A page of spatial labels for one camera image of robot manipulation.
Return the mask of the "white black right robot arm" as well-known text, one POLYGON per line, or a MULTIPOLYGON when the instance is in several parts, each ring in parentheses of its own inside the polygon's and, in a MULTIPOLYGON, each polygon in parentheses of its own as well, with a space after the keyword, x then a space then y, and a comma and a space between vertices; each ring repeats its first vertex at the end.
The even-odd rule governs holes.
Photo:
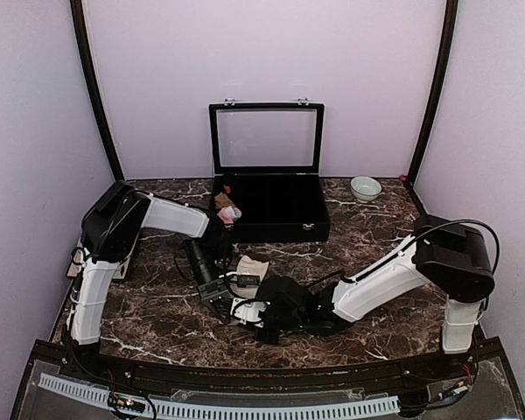
POLYGON ((441 348, 430 373, 446 380, 463 364, 473 330, 495 288, 498 257, 490 257, 480 220, 446 220, 426 214, 392 251, 355 276, 311 292, 287 276, 270 276, 255 295, 262 302, 255 338, 275 344, 282 333, 332 336, 408 291, 432 284, 445 294, 441 348))

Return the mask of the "beige and brown sock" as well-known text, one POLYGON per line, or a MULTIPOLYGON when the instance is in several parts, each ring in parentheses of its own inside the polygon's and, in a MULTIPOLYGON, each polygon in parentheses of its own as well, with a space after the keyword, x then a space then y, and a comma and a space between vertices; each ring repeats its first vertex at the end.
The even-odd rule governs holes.
MULTIPOLYGON (((266 257, 260 255, 244 255, 237 263, 235 272, 238 274, 258 275, 263 282, 263 279, 268 273, 269 266, 270 260, 266 257)), ((259 286, 238 288, 235 284, 231 284, 231 289, 233 293, 240 298, 255 298, 259 286)))

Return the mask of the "pink patterned sock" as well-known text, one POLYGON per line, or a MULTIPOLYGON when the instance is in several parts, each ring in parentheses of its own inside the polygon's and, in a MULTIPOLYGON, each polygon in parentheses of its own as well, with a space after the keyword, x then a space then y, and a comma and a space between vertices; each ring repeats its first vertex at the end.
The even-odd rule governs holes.
POLYGON ((236 206, 225 206, 218 212, 218 216, 225 225, 233 225, 242 217, 242 211, 236 206))

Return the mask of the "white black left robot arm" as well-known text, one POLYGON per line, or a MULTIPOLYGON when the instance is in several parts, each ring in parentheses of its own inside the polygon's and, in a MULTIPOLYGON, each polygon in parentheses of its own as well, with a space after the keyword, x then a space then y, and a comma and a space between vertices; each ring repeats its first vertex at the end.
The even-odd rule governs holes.
POLYGON ((117 180, 94 203, 81 223, 78 275, 67 331, 79 345, 99 342, 100 323, 111 281, 135 248, 144 228, 184 235, 193 278, 202 288, 217 284, 218 260, 230 257, 232 239, 213 212, 143 192, 117 180))

